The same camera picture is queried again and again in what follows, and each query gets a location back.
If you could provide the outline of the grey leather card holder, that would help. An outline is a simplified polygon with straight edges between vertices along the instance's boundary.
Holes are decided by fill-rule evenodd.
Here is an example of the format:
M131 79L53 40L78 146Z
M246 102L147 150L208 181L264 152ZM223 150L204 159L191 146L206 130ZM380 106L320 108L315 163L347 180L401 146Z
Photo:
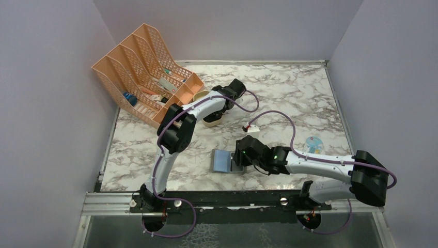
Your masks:
M241 165L237 165L232 156L231 151L213 149L211 153L210 171L213 173L221 174L244 174L246 168Z

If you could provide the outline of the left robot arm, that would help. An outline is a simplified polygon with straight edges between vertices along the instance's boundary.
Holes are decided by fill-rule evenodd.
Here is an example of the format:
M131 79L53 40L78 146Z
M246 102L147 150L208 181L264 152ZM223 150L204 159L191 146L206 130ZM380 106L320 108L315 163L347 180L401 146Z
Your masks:
M157 131L157 158L149 178L139 191L144 208L156 212L162 207L170 171L179 153L190 144L196 124L208 116L232 109L245 92L245 85L234 79L228 86L215 86L190 104L172 104L169 107Z

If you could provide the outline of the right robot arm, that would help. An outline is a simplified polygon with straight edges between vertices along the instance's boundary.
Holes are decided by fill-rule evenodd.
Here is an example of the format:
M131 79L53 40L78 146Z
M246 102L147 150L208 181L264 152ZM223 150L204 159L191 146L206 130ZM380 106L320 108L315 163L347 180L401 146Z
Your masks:
M288 147L270 148L247 135L236 142L232 160L237 166L257 166L269 175L324 177L303 183L298 203L304 210L338 199L357 199L374 207L386 204L389 171L366 151L359 150L354 156L326 156Z

